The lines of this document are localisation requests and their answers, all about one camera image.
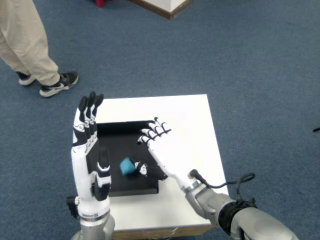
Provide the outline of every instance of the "white sole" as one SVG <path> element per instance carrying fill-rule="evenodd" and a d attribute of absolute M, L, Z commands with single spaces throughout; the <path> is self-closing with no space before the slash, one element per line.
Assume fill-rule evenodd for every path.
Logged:
<path fill-rule="evenodd" d="M 28 85 L 32 84 L 34 82 L 34 80 L 36 80 L 36 78 L 34 76 L 32 76 L 32 75 L 29 77 L 28 80 L 21 80 L 19 78 L 19 84 L 21 86 L 28 86 Z"/>
<path fill-rule="evenodd" d="M 56 95 L 56 94 L 60 93 L 60 92 L 63 91 L 63 90 L 69 90 L 69 89 L 71 89 L 74 85 L 77 84 L 78 79 L 79 79 L 79 76 L 76 77 L 76 80 L 75 80 L 72 84 L 67 85 L 67 86 L 65 86 L 65 87 L 62 87 L 62 88 L 52 89 L 51 91 L 48 91 L 48 92 L 42 91 L 42 89 L 40 89 L 39 93 L 40 93 L 40 95 L 41 95 L 42 97 L 44 97 L 44 98 L 51 97 L 51 96 L 53 96 L 53 95 Z"/>

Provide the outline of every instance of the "wooden edge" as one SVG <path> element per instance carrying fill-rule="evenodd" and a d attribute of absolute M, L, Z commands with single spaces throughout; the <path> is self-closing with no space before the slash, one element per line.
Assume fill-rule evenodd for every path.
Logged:
<path fill-rule="evenodd" d="M 192 0 L 185 0 L 183 3 L 181 3 L 173 11 L 170 12 L 160 7 L 157 7 L 149 2 L 146 2 L 144 0 L 129 0 L 129 1 L 170 20 L 174 19 L 178 13 L 180 13 L 183 9 L 185 9 L 187 6 L 189 6 L 192 3 Z"/>
<path fill-rule="evenodd" d="M 170 13 L 170 19 L 174 19 L 178 13 L 180 13 L 183 9 L 191 5 L 192 0 L 185 0 L 183 3 L 181 3 L 179 6 L 177 6 L 171 13 Z"/>
<path fill-rule="evenodd" d="M 115 240 L 139 240 L 151 238 L 169 238 L 169 237 L 182 237 L 201 235 L 209 231 L 213 226 L 201 225 L 190 227 L 178 228 L 163 228 L 153 230 L 140 230 L 140 231 L 117 231 L 112 234 L 112 239 Z"/>

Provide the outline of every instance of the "blue carpet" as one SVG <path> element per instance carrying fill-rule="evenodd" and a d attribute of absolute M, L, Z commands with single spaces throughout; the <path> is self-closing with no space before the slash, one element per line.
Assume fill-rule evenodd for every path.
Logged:
<path fill-rule="evenodd" d="M 320 236 L 320 3 L 194 0 L 169 21 L 126 0 L 35 0 L 51 58 L 78 71 L 42 98 L 0 62 L 0 239 L 68 240 L 79 229 L 70 147 L 75 108 L 106 98 L 208 94 L 228 180 L 296 232 Z M 229 188 L 232 197 L 235 189 Z M 218 229 L 179 239 L 229 239 Z"/>

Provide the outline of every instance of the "red object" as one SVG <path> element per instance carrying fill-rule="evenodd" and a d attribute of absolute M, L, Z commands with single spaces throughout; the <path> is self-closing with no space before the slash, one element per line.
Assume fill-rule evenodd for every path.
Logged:
<path fill-rule="evenodd" d="M 95 0 L 95 3 L 99 8 L 103 8 L 105 4 L 105 0 Z"/>

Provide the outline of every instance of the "metal base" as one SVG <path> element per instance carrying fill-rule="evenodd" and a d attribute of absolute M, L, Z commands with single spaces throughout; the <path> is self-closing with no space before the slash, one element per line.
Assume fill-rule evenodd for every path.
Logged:
<path fill-rule="evenodd" d="M 76 232 L 71 240 L 112 240 L 115 219 L 110 213 L 97 221 L 80 219 L 81 231 Z"/>

